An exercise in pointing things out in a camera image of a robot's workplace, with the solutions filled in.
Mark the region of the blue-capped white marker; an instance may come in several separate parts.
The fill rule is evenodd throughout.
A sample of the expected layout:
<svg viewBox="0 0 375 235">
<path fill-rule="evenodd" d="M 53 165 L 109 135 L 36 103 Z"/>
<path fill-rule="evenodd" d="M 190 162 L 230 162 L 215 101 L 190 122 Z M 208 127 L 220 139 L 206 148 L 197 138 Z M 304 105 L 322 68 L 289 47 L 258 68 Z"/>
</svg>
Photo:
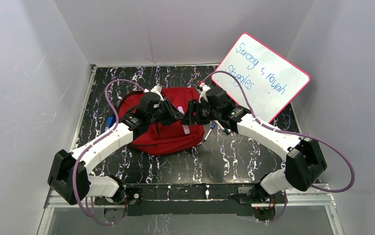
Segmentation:
<svg viewBox="0 0 375 235">
<path fill-rule="evenodd" d="M 214 130 L 214 128 L 216 127 L 216 124 L 214 122 L 211 123 L 210 125 L 210 128 L 209 130 L 206 132 L 204 138 L 203 138 L 203 142 L 206 142 L 208 137 L 210 136 L 211 132 Z"/>
</svg>

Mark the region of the pink highlighter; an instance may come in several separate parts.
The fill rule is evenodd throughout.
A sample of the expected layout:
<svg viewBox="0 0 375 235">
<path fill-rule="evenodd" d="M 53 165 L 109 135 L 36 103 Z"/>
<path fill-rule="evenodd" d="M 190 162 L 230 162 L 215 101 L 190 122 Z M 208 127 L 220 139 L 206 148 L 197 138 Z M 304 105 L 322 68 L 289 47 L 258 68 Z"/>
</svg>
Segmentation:
<svg viewBox="0 0 375 235">
<path fill-rule="evenodd" d="M 183 109 L 182 106 L 178 106 L 177 109 L 178 109 L 178 111 L 180 111 L 181 113 L 185 114 L 184 109 Z M 181 120 L 181 121 L 180 121 L 180 124 L 181 124 L 182 127 L 183 127 L 184 134 L 186 134 L 186 135 L 190 134 L 189 126 L 188 126 L 188 125 L 185 125 L 185 121 L 184 121 L 184 120 Z"/>
</svg>

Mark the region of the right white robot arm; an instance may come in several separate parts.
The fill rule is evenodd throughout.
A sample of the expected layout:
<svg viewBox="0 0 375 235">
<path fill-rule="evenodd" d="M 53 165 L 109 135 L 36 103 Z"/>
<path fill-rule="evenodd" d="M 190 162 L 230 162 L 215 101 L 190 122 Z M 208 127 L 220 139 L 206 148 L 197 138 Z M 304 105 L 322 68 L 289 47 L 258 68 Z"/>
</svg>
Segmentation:
<svg viewBox="0 0 375 235">
<path fill-rule="evenodd" d="M 319 143 L 308 137 L 284 134 L 263 121 L 256 121 L 250 110 L 238 105 L 221 88 L 203 91 L 198 100 L 189 100 L 182 125 L 219 122 L 223 128 L 258 141 L 285 161 L 285 167 L 264 175 L 254 186 L 256 198 L 267 203 L 275 193 L 291 188 L 308 190 L 326 170 Z"/>
</svg>

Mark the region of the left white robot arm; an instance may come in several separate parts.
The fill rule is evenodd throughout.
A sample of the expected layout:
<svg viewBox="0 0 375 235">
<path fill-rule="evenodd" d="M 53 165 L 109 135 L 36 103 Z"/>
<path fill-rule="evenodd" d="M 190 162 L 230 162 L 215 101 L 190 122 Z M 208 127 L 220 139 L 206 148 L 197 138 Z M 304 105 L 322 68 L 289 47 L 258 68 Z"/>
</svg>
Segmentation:
<svg viewBox="0 0 375 235">
<path fill-rule="evenodd" d="M 146 133 L 153 124 L 171 125 L 182 120 L 168 98 L 146 92 L 115 124 L 92 141 L 70 152 L 58 151 L 50 169 L 48 184 L 70 205 L 86 197 L 107 197 L 114 204 L 126 198 L 125 184 L 114 176 L 91 176 L 92 170 L 113 152 Z"/>
</svg>

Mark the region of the red backpack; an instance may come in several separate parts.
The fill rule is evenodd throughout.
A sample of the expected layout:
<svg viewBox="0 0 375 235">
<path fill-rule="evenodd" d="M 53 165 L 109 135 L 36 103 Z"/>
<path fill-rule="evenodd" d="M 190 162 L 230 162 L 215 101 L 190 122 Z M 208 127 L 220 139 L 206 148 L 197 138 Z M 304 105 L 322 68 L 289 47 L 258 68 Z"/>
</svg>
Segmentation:
<svg viewBox="0 0 375 235">
<path fill-rule="evenodd" d="M 161 123 L 151 125 L 135 125 L 132 123 L 132 114 L 138 106 L 144 92 L 135 91 L 127 94 L 119 103 L 116 110 L 119 121 L 130 126 L 134 139 L 130 147 L 151 155 L 172 154 L 190 147 L 197 146 L 203 136 L 204 127 L 201 125 L 189 126 L 190 134 L 184 134 L 180 121 L 169 126 Z M 163 98 L 167 98 L 176 108 L 182 106 L 186 113 L 189 100 L 198 100 L 199 95 L 193 88 L 175 87 L 163 88 Z"/>
</svg>

